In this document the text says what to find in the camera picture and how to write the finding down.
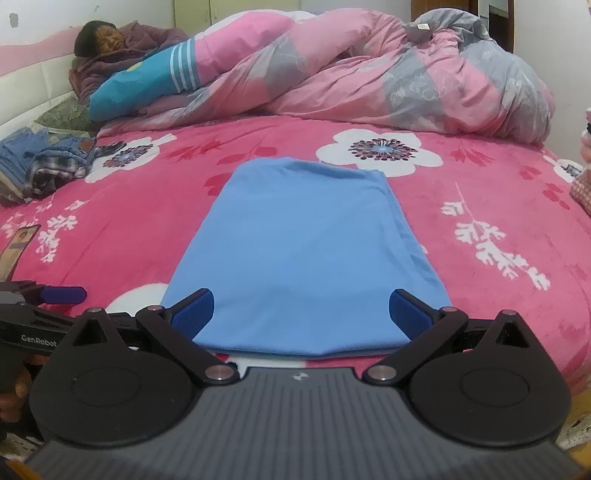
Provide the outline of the operator left hand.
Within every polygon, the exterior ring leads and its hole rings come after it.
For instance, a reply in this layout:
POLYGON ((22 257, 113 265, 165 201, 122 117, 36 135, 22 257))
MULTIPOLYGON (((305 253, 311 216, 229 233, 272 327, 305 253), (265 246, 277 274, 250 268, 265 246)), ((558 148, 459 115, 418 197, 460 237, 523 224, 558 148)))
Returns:
POLYGON ((30 366, 44 366, 49 358, 43 355, 31 355, 25 359, 18 370, 16 379, 8 390, 1 394, 1 421, 16 423, 22 416, 23 405, 32 385, 30 366))

